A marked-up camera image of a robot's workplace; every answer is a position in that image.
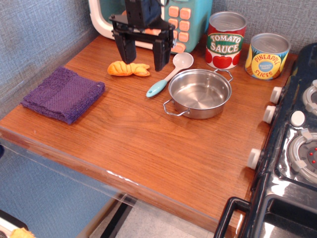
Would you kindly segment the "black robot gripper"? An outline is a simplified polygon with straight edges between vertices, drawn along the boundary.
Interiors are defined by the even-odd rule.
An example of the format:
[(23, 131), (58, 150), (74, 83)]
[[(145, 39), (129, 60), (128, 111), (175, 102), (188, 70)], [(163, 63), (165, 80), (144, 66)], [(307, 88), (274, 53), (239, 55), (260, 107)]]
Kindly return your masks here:
[(130, 64), (136, 59), (136, 41), (149, 43), (153, 45), (155, 71), (161, 71), (175, 45), (175, 26), (162, 19), (159, 0), (126, 0), (125, 7), (125, 15), (109, 17), (122, 60)]

